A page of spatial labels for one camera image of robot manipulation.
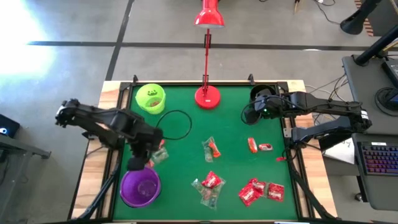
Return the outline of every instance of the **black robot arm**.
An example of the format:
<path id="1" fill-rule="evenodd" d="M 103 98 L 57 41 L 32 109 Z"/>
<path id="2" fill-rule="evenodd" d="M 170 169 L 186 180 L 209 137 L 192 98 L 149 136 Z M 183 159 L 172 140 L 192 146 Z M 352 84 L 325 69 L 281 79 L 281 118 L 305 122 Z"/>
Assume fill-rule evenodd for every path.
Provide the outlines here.
<path id="1" fill-rule="evenodd" d="M 83 105 L 76 99 L 64 101 L 55 119 L 56 124 L 64 128 L 72 125 L 87 130 L 111 149 L 123 147 L 125 139 L 132 151 L 129 170 L 143 169 L 163 138 L 163 131 L 149 126 L 139 114 L 116 108 L 104 110 Z"/>
<path id="2" fill-rule="evenodd" d="M 257 94 L 254 110 L 267 118 L 294 118 L 309 113 L 325 113 L 340 115 L 334 121 L 311 128 L 286 129 L 285 136 L 291 139 L 292 147 L 305 147 L 311 138 L 326 138 L 324 148 L 332 147 L 353 133 L 363 133 L 371 125 L 367 112 L 358 102 L 343 102 L 319 99 L 301 91 L 268 95 L 267 92 Z"/>

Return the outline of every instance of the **red desk lamp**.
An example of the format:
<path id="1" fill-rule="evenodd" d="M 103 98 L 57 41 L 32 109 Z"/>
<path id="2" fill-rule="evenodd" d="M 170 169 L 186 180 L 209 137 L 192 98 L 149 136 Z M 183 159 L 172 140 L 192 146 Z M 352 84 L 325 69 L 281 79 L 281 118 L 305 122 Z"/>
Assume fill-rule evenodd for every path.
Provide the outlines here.
<path id="1" fill-rule="evenodd" d="M 207 28 L 205 35 L 206 59 L 205 74 L 203 75 L 203 84 L 195 93 L 196 103 L 203 109 L 213 109 L 221 101 L 220 92 L 216 87 L 208 85 L 207 61 L 211 42 L 210 28 L 224 27 L 223 16 L 217 10 L 218 0 L 203 0 L 203 9 L 195 18 L 194 24 L 199 27 Z"/>

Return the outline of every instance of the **lamp base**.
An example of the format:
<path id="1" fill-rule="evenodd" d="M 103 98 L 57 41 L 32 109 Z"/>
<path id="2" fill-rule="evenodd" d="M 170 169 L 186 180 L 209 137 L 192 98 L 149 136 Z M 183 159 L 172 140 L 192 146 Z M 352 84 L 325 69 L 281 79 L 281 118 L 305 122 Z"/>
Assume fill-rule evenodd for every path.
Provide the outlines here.
<path id="1" fill-rule="evenodd" d="M 216 108 L 221 101 L 220 91 L 214 86 L 207 86 L 206 94 L 200 87 L 195 93 L 195 102 L 203 109 L 210 110 Z"/>

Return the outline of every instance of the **green cup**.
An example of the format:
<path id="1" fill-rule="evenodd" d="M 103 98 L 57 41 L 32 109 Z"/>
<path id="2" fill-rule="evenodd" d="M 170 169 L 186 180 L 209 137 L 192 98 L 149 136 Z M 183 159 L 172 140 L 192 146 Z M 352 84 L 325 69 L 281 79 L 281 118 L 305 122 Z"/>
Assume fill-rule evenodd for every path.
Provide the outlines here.
<path id="1" fill-rule="evenodd" d="M 138 106 L 150 114 L 159 114 L 164 110 L 166 93 L 155 83 L 142 86 L 136 95 Z"/>

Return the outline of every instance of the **wooden table frame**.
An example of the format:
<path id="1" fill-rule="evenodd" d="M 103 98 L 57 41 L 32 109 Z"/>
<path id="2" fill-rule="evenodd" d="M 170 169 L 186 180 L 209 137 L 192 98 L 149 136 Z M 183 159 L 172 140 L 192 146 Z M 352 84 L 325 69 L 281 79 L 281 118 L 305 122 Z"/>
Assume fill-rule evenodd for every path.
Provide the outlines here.
<path id="1" fill-rule="evenodd" d="M 176 85 L 186 85 L 187 83 L 200 85 L 201 81 L 187 80 L 187 81 L 137 81 L 137 84 L 145 83 L 175 83 Z M 286 82 L 289 91 L 305 91 L 304 82 L 302 80 L 259 80 L 256 84 L 261 83 L 275 83 L 275 82 Z M 250 82 L 248 80 L 228 80 L 228 81 L 212 81 L 215 85 L 220 83 L 235 83 L 237 85 L 248 85 Z M 101 97 L 99 99 L 99 108 L 115 108 L 119 106 L 120 108 L 129 108 L 131 103 L 132 95 L 127 93 L 128 90 L 134 88 L 132 81 L 106 81 L 103 84 L 103 89 L 101 92 Z M 291 123 L 291 120 L 285 119 L 285 124 L 289 126 L 301 126 L 301 127 L 311 127 L 313 126 L 313 119 L 310 114 L 305 116 L 298 116 Z M 311 140 L 309 142 L 312 145 L 318 146 L 318 141 Z M 90 141 L 87 152 L 89 153 L 100 146 L 97 140 Z M 96 194 L 100 191 L 100 188 L 104 180 L 109 177 L 110 168 L 105 167 L 105 164 L 110 164 L 113 167 L 118 156 L 117 151 L 107 151 L 107 149 L 100 149 L 94 154 L 87 157 L 82 165 L 81 173 L 78 179 L 78 184 L 71 204 L 69 218 L 75 218 L 81 215 L 86 208 L 91 204 Z M 323 163 L 322 154 L 318 149 L 307 147 L 298 151 L 297 158 L 294 160 L 294 165 L 297 170 L 301 170 L 301 176 L 306 181 L 310 190 L 319 200 L 319 202 L 325 207 L 325 209 L 332 214 L 337 216 L 336 209 L 331 195 L 331 190 L 329 186 L 328 177 L 326 175 L 325 165 Z M 302 189 L 295 183 L 296 189 L 298 191 L 298 198 L 300 201 L 300 214 L 302 217 L 319 217 L 319 214 L 315 214 L 313 209 L 308 206 L 308 199 L 304 196 Z M 113 204 L 115 186 L 112 186 L 104 198 L 103 209 L 101 211 L 96 211 L 91 218 L 102 218 L 102 217 L 112 217 L 113 211 L 109 213 L 109 205 Z"/>

